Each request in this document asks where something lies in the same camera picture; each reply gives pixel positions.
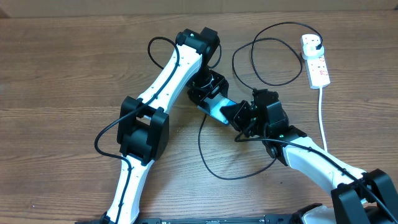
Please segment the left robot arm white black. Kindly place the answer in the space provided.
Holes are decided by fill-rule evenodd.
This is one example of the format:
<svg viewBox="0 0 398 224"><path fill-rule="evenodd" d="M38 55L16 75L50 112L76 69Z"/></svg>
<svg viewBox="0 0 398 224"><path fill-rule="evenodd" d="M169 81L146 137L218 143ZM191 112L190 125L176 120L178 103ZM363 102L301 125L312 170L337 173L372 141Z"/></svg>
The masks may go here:
<svg viewBox="0 0 398 224"><path fill-rule="evenodd" d="M185 87L188 97L205 114L223 124L221 113L228 99L228 82L213 71L208 62L220 46L215 30L200 33L186 29L172 41L174 51L153 84L138 98L126 97L120 117L110 124L117 126L121 173L111 207L100 223L134 223L139 216L139 202L152 164L158 160L169 141L169 113Z"/></svg>

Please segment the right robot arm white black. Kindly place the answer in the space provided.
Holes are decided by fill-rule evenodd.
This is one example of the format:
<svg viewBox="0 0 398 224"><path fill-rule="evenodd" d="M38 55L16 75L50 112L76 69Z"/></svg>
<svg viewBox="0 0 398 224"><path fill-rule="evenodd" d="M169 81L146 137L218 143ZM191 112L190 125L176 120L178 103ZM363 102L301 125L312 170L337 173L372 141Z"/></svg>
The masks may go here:
<svg viewBox="0 0 398 224"><path fill-rule="evenodd" d="M239 131L235 140L262 142L271 158L305 174L333 202L331 208L320 203L302 208L291 223L397 223L397 190L385 172L366 172L320 149L289 123L276 92L254 90L252 95L252 102L220 109Z"/></svg>

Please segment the blue Galaxy smartphone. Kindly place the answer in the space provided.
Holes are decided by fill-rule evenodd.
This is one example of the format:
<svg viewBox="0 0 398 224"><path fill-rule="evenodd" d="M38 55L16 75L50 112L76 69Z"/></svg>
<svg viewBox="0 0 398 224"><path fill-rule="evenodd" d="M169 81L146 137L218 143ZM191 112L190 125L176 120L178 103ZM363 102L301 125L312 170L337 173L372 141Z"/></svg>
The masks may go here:
<svg viewBox="0 0 398 224"><path fill-rule="evenodd" d="M208 107L205 108L204 106L197 106L197 108L199 110L201 110L205 114L211 116L215 120L217 120L225 125L229 125L229 121L222 114L221 108L224 106L235 105L236 102L230 100L229 98L222 96L221 94L217 94L213 99L206 98L204 100L204 102L208 105Z"/></svg>

